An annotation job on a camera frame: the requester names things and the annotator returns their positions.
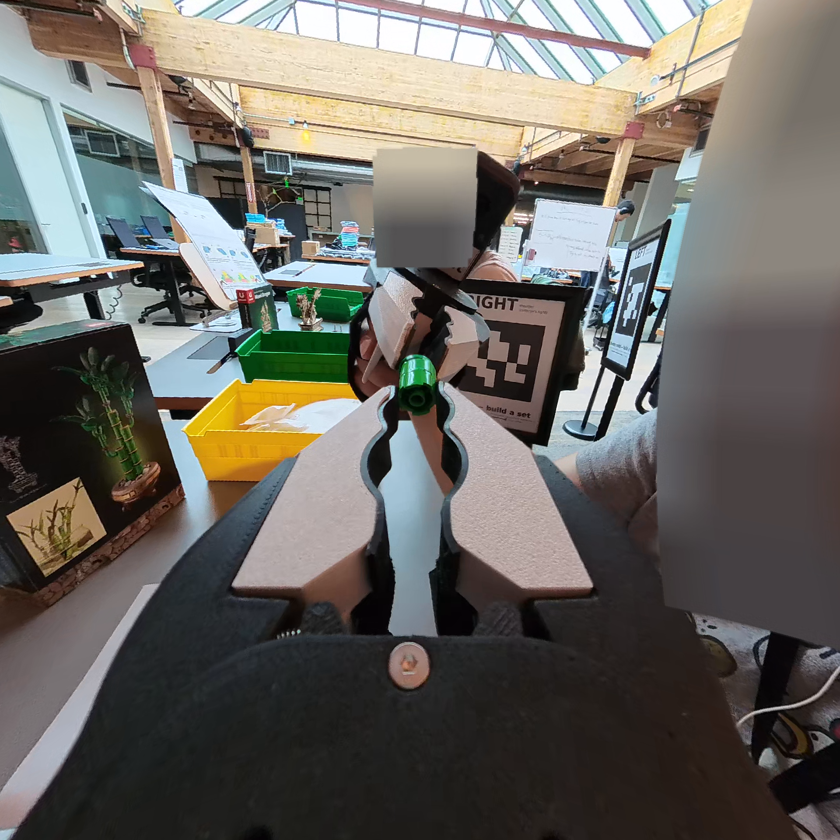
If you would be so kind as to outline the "black bamboo toy set box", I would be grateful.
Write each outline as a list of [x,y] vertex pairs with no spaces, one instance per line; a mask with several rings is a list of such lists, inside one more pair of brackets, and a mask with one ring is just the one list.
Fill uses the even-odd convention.
[[2,595],[51,606],[184,499],[126,323],[2,336]]

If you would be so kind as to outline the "white wood-edged table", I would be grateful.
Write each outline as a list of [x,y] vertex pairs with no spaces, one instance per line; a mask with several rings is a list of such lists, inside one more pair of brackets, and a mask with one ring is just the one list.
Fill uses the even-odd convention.
[[9,310],[24,299],[42,303],[82,295],[88,316],[105,320],[107,316],[98,291],[128,284],[131,272],[143,269],[144,263],[136,260],[33,253],[2,254],[2,311]]

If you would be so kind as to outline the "marker sign on floor stand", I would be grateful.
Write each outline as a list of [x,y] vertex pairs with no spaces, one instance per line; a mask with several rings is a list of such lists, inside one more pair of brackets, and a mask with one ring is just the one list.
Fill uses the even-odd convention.
[[[595,380],[591,399],[582,420],[568,421],[563,431],[582,440],[598,440],[606,435],[624,382],[634,369],[648,308],[655,289],[665,252],[671,220],[666,219],[649,233],[631,241],[623,266],[614,311],[602,352],[601,369]],[[599,424],[589,422],[595,396],[606,371],[614,373],[614,381]]]

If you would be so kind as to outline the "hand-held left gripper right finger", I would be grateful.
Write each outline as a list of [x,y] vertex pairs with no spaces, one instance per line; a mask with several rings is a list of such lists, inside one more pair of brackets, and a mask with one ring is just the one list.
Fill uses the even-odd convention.
[[437,388],[441,508],[434,568],[439,634],[472,634],[497,603],[581,599],[594,590],[531,449],[452,385]]

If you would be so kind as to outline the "yellow plastic bin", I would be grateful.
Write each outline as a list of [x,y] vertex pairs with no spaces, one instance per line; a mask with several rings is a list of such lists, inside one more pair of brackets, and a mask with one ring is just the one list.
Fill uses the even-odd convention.
[[318,439],[308,430],[256,430],[250,417],[272,406],[296,408],[328,400],[358,401],[347,384],[254,380],[227,385],[194,418],[184,434],[207,480],[258,481],[279,463]]

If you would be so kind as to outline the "white plastic bag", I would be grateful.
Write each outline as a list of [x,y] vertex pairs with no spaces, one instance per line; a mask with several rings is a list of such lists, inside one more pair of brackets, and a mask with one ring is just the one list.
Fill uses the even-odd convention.
[[239,426],[248,431],[321,435],[360,406],[361,402],[354,398],[272,405],[246,418]]

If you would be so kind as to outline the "small green plastic bin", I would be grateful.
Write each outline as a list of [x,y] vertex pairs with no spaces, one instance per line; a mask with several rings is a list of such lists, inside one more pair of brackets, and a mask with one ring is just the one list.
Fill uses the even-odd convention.
[[314,302],[316,317],[330,322],[350,322],[364,304],[363,293],[347,289],[323,289],[316,287],[300,287],[287,290],[287,303],[290,314],[302,319],[299,299],[306,297]]

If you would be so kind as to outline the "person's right hand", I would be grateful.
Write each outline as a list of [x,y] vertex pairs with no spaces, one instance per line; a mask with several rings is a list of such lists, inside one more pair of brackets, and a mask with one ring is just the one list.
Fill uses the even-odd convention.
[[373,329],[367,329],[360,335],[359,348],[350,363],[349,381],[361,402],[383,387],[398,383],[398,373],[386,362]]

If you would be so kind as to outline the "dark grey table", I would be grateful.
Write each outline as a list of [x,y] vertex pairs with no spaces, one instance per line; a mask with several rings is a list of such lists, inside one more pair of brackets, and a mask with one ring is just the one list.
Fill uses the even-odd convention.
[[146,367],[157,408],[175,421],[197,415],[233,382],[246,382],[229,340],[244,331],[194,331],[192,338]]

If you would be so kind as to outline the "whiteboard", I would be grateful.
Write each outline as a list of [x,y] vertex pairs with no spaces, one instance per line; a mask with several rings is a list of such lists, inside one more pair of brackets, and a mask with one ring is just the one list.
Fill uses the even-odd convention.
[[615,217],[614,206],[537,199],[523,264],[597,271],[602,268]]

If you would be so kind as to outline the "framed marker sign board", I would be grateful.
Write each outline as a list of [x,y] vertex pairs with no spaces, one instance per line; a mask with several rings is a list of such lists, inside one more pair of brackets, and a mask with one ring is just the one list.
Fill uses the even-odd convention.
[[490,331],[457,387],[527,445],[550,440],[560,394],[585,367],[584,290],[503,280],[464,280]]

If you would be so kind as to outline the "green round toy brick piece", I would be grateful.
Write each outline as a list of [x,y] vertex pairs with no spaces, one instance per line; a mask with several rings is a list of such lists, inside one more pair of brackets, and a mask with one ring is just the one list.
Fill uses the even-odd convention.
[[397,386],[397,400],[402,411],[424,416],[436,406],[437,372],[426,355],[413,353],[403,360]]

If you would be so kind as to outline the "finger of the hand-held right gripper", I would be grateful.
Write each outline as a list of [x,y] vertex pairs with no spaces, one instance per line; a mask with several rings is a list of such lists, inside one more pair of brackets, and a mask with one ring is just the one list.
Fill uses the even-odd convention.
[[435,369],[437,380],[450,382],[478,358],[490,330],[476,311],[443,308],[435,318]]
[[422,290],[396,269],[371,269],[369,324],[380,356],[397,369],[414,330]]

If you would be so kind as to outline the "cartoon printed cloth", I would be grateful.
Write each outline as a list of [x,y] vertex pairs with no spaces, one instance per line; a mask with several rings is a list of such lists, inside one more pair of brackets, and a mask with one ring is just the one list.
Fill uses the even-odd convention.
[[[760,679],[771,633],[712,616],[695,615],[692,621],[711,656],[736,723],[756,708],[793,705],[812,698],[838,670],[838,651],[834,648],[797,643],[785,688],[778,697],[760,699]],[[768,725],[769,739],[760,748],[756,762],[765,779],[771,781],[838,744],[838,680],[807,706],[758,715],[738,724],[748,755],[752,754],[752,735],[762,738]]]

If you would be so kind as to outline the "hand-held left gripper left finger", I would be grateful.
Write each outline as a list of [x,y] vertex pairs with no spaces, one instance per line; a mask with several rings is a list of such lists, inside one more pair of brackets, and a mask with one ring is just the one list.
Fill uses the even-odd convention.
[[357,634],[388,634],[395,573],[380,485],[392,469],[396,388],[304,448],[233,579],[233,593],[331,603]]

